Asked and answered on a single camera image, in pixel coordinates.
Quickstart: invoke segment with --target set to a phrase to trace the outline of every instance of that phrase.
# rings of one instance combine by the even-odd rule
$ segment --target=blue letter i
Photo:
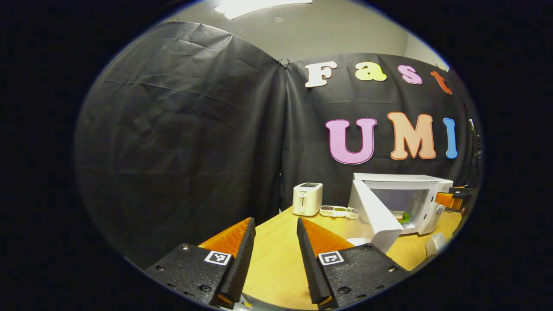
[[[447,152],[448,159],[457,158],[457,143],[455,142],[455,121],[450,118],[444,118],[444,124],[447,128]]]

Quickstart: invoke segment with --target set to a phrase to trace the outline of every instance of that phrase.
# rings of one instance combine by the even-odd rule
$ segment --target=green object
[[[409,219],[411,219],[411,216],[407,214],[406,212],[403,213],[403,218],[399,221],[400,224],[404,224],[406,222],[409,222]]]

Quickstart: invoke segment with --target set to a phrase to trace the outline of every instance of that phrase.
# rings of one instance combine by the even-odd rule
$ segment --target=food inside microwave
[[[400,224],[409,222],[409,219],[411,218],[409,213],[405,211],[390,211],[390,212],[392,213],[392,215],[394,215],[394,217],[399,221]]]

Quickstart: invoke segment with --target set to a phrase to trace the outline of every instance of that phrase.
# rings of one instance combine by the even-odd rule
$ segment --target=gray wall
[[[448,69],[417,37],[377,10],[348,0],[313,0],[262,9],[228,20],[221,0],[199,1],[163,22],[196,22],[232,33],[275,59],[296,61],[342,53],[407,56]]]

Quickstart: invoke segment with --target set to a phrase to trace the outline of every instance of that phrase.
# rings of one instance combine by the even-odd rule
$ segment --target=black fabric
[[[462,107],[465,108],[467,118],[472,120],[474,129],[470,129],[467,132],[467,154],[465,154],[463,162],[463,170],[461,172],[460,181],[457,185],[468,185],[474,190],[479,190],[483,181],[483,167],[484,167],[484,146],[483,146],[483,133],[482,123],[478,117],[478,109],[474,104],[472,96],[468,92],[461,77],[457,74],[455,69],[450,69],[447,72],[450,88],[459,97]]]
[[[325,86],[307,88],[306,65],[334,61],[332,76]],[[380,65],[385,81],[362,81],[356,78],[355,65],[370,61]],[[409,65],[422,78],[421,85],[409,84],[398,71],[399,65]],[[446,94],[430,74],[437,71],[445,78],[453,94]],[[450,83],[447,72],[401,56],[383,54],[341,54],[297,61],[286,68],[287,113],[283,148],[283,186],[281,208],[292,205],[294,186],[304,182],[324,185],[323,202],[328,205],[347,206],[353,173],[423,174],[451,179],[454,185],[465,185],[467,157],[470,157],[468,95],[463,88]],[[388,113],[405,113],[416,127],[419,114],[432,116],[432,132],[436,157],[394,160],[394,128]],[[357,152],[362,147],[359,118],[374,118],[374,153],[370,160],[357,164],[343,164],[332,158],[329,151],[329,134],[325,127],[330,120],[350,122],[347,129],[347,148]],[[446,158],[447,131],[444,118],[455,121],[458,156]]]
[[[284,68],[244,40],[161,24],[104,69],[83,104],[75,166],[100,231],[146,268],[278,213]]]

